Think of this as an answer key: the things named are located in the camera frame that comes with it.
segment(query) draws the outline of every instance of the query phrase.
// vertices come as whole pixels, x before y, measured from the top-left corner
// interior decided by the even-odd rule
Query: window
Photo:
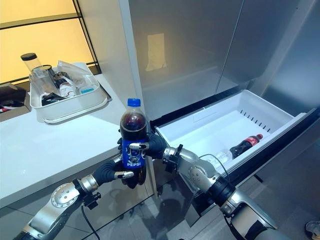
[[[101,73],[78,0],[1,0],[0,52],[0,84],[28,81],[25,53],[43,65],[85,62]]]

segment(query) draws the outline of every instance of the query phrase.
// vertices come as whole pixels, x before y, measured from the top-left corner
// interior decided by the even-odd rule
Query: cola
[[[263,137],[264,136],[261,133],[259,133],[256,136],[249,136],[245,140],[240,142],[240,144],[238,144],[237,146],[230,148],[230,152],[232,153],[232,159],[235,159],[248,149],[252,148],[254,145],[259,143]]]
[[[131,189],[134,189],[137,184],[142,185],[147,173],[145,153],[142,150],[129,148],[131,143],[147,141],[147,121],[140,110],[140,105],[140,99],[128,98],[128,109],[120,120],[123,168],[134,173],[133,177],[124,180],[123,183]]]

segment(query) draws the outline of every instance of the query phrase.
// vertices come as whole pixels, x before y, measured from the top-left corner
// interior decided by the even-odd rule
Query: pepsi label
[[[146,154],[142,150],[133,150],[129,147],[132,143],[145,143],[146,139],[129,141],[122,138],[122,162],[128,169],[138,169],[146,164]]]

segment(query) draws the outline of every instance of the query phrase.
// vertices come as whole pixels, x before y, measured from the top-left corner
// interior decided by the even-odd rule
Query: black lid
[[[29,52],[29,53],[21,55],[21,59],[23,61],[30,61],[30,60],[33,60],[36,58],[37,58],[37,55],[34,52]]]

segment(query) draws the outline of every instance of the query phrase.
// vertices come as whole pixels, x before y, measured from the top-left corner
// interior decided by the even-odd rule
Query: refrigerator
[[[169,146],[214,155],[263,135],[224,164],[232,184],[319,124],[318,0],[79,3],[102,73],[123,104],[142,99],[150,129]],[[154,186],[170,179],[161,164],[149,168]],[[206,196],[178,181],[203,215]]]

